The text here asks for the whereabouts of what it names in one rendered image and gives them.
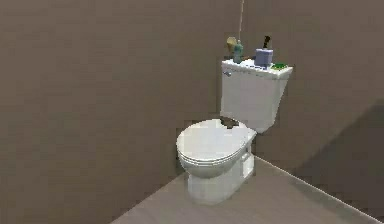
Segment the white toilet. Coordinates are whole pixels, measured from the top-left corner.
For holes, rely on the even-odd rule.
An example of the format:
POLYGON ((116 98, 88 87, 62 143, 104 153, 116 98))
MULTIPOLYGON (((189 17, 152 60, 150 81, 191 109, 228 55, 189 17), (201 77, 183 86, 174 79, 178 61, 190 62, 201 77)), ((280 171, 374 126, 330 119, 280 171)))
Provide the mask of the white toilet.
POLYGON ((252 142, 276 121, 293 67, 277 71, 252 59, 221 63, 221 103, 217 118, 185 128, 176 139, 190 197, 202 204, 230 198, 254 172, 252 142))

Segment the teal spray bottle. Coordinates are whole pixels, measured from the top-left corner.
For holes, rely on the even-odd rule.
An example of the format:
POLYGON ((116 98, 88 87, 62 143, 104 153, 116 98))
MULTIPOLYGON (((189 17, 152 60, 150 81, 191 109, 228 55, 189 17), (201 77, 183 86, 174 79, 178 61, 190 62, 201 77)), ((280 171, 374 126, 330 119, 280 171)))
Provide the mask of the teal spray bottle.
POLYGON ((241 41, 238 40, 234 45, 234 49, 233 49, 233 61, 237 64, 240 64, 242 62, 242 57, 243 57, 243 45, 241 44, 241 41))

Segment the blue soap dispenser black pump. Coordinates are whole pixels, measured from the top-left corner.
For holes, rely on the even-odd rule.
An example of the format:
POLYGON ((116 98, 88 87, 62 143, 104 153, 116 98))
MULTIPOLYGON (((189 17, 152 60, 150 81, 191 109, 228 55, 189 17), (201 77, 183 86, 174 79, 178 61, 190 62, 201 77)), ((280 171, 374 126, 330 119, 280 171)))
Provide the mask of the blue soap dispenser black pump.
POLYGON ((270 36, 264 38, 263 46, 255 50, 254 64, 259 67, 267 68, 272 63, 273 50, 268 48, 268 44, 271 40, 270 36))

